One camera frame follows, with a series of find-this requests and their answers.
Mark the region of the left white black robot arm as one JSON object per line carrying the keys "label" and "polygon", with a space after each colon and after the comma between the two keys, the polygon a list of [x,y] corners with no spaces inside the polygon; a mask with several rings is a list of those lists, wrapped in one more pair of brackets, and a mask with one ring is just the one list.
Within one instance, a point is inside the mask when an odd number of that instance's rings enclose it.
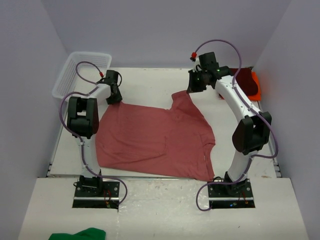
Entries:
{"label": "left white black robot arm", "polygon": [[122,95],[119,86],[122,76],[114,70],[107,70],[95,82],[88,93],[73,91],[66,95],[67,120],[65,129],[75,137],[80,150],[82,172],[76,183],[76,191],[97,197],[103,193],[104,181],[98,164],[96,134],[99,129],[99,105],[120,103]]}

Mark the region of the pink t shirt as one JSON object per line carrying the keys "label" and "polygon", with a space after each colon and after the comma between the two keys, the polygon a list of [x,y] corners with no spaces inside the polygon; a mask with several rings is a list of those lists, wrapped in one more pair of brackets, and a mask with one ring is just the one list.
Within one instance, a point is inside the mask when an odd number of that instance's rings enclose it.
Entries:
{"label": "pink t shirt", "polygon": [[211,126],[186,91],[170,109],[120,102],[108,106],[95,137],[99,166],[209,182],[215,174]]}

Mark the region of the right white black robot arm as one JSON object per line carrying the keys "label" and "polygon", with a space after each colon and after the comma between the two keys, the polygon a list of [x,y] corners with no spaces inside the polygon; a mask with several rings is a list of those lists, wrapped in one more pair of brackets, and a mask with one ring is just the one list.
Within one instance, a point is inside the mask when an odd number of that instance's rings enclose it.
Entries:
{"label": "right white black robot arm", "polygon": [[255,155],[269,141],[272,117],[261,112],[240,88],[236,74],[228,66],[220,66],[214,52],[190,57],[193,68],[189,70],[187,93],[200,93],[212,87],[232,110],[237,127],[232,135],[235,154],[230,168],[225,172],[223,191],[233,197],[241,191],[247,172]]}

